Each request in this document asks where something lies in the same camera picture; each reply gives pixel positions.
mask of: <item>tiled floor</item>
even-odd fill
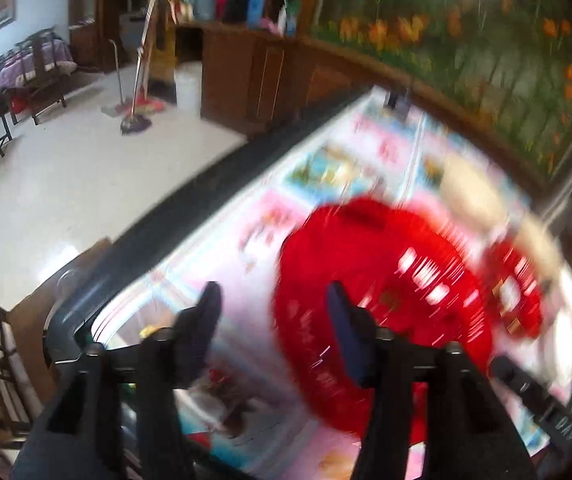
[[[133,68],[122,71],[130,92]],[[153,116],[137,136],[100,111],[118,102],[116,76],[101,76],[28,117],[0,157],[0,305],[12,308],[61,265],[101,237],[116,238],[169,192],[243,137],[182,115]]]

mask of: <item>orange flower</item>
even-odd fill
[[[572,101],[572,84],[568,83],[564,89],[564,97],[567,101]]]
[[[382,20],[377,20],[374,24],[370,25],[368,31],[368,39],[370,43],[375,45],[379,51],[384,50],[386,46],[386,34],[388,32],[388,24]]]
[[[572,65],[567,66],[564,73],[566,74],[566,79],[572,81]]]
[[[561,31],[562,35],[570,36],[570,33],[572,31],[572,25],[568,20],[562,20],[559,30]]]
[[[410,21],[405,18],[398,18],[397,27],[399,37],[407,43],[417,43],[421,39],[421,33],[426,28],[419,16],[413,16]]]
[[[511,12],[512,9],[512,0],[502,0],[502,11],[507,14]]]
[[[544,34],[546,34],[550,38],[557,37],[557,23],[553,20],[548,18],[544,18],[544,24],[542,25],[542,29],[544,30]]]
[[[339,38],[344,41],[351,41],[359,31],[358,18],[342,18],[339,22]]]
[[[461,12],[459,7],[455,7],[448,13],[448,33],[453,38],[461,34]]]

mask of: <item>purple tablecloth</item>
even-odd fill
[[[48,70],[48,65],[52,65],[53,62],[53,49],[50,42],[46,43],[42,50],[44,63]],[[72,60],[67,44],[61,40],[54,40],[54,58],[56,59],[59,70],[63,73],[72,73],[77,68],[76,63]],[[21,58],[18,54],[12,60],[8,61],[0,72],[0,88],[21,88],[24,83],[23,70],[26,71],[28,80],[31,79],[31,73],[32,77],[34,77],[35,62],[32,54],[24,56],[23,65],[24,68],[21,67]]]

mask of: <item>wooden cabinet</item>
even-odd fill
[[[294,38],[226,25],[205,25],[201,116],[247,136],[363,77]]]
[[[201,116],[249,134],[248,92],[256,38],[253,34],[204,31]]]
[[[69,30],[70,53],[74,62],[79,65],[79,69],[99,70],[101,56],[99,55],[99,34],[96,23],[71,25]]]

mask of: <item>white bucket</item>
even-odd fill
[[[201,110],[202,63],[182,63],[175,69],[177,108],[182,112],[199,117]]]

